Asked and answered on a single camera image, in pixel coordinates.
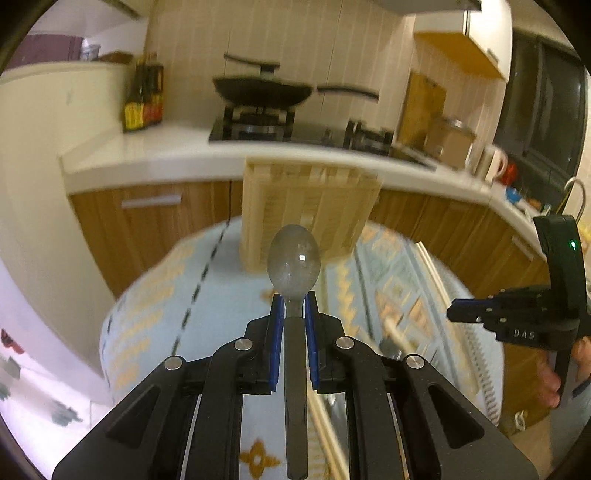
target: stove burner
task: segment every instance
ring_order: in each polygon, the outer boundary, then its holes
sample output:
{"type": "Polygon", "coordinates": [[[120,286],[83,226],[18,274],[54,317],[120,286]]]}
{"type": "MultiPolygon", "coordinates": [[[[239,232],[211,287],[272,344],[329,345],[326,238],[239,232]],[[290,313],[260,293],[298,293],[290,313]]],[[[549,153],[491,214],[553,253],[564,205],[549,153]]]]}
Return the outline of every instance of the stove burner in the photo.
{"type": "Polygon", "coordinates": [[[280,111],[266,109],[242,109],[227,106],[223,116],[222,140],[289,140],[293,132],[296,113],[285,112],[285,121],[280,121],[280,111]]]}
{"type": "Polygon", "coordinates": [[[390,130],[380,130],[376,132],[365,128],[362,121],[349,120],[343,148],[347,150],[358,150],[377,155],[388,155],[394,140],[394,132],[390,130]]]}

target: soy sauce bottle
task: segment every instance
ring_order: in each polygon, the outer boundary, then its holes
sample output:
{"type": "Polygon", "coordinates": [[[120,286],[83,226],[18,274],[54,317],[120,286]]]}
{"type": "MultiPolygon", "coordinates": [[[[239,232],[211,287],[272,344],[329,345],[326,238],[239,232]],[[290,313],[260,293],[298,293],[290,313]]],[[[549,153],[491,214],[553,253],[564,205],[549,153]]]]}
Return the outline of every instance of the soy sauce bottle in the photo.
{"type": "Polygon", "coordinates": [[[145,68],[150,90],[150,123],[156,125],[162,121],[164,89],[164,66],[158,62],[156,52],[148,55],[145,68]]]}
{"type": "Polygon", "coordinates": [[[123,124],[125,132],[135,132],[150,125],[151,98],[146,74],[145,57],[141,56],[135,66],[134,81],[125,102],[123,124]]]}

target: metal faucet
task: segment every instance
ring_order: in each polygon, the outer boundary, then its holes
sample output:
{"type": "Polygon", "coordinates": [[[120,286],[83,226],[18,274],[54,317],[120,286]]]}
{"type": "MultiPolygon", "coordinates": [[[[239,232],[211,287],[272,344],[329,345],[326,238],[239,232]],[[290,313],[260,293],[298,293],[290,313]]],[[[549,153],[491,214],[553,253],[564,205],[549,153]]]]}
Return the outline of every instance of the metal faucet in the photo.
{"type": "Polygon", "coordinates": [[[581,179],[578,179],[577,177],[572,177],[572,178],[568,179],[568,181],[564,184],[565,195],[564,195],[564,200],[561,202],[561,205],[566,203],[566,201],[569,197],[569,193],[573,189],[573,186],[575,183],[578,183],[579,185],[581,185],[581,190],[583,191],[583,199],[581,201],[581,208],[579,209],[579,213],[577,214],[577,223],[579,223],[579,220],[581,220],[581,217],[583,216],[583,210],[585,210],[585,206],[587,205],[587,191],[585,190],[585,185],[581,179]]]}

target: human hand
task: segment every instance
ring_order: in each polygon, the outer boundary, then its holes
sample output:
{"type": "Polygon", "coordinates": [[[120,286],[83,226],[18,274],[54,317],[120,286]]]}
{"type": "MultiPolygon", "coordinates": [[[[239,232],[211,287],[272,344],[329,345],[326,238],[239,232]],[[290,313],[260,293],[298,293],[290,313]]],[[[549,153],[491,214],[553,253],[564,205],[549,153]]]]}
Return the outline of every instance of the human hand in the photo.
{"type": "MultiPolygon", "coordinates": [[[[579,364],[577,382],[587,380],[591,376],[591,338],[585,337],[573,345],[572,357],[579,364]]],[[[560,402],[558,389],[560,377],[554,373],[548,361],[548,352],[540,352],[538,357],[538,399],[546,407],[556,408],[560,402]]]]}

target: cutting board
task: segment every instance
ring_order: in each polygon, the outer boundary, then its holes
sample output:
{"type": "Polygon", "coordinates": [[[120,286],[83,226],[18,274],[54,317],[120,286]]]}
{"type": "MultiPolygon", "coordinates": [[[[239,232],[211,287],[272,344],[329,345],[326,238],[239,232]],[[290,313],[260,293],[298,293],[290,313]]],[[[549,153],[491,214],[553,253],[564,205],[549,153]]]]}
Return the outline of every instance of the cutting board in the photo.
{"type": "Polygon", "coordinates": [[[443,115],[445,97],[445,88],[411,70],[397,141],[422,150],[431,121],[443,115]]]}

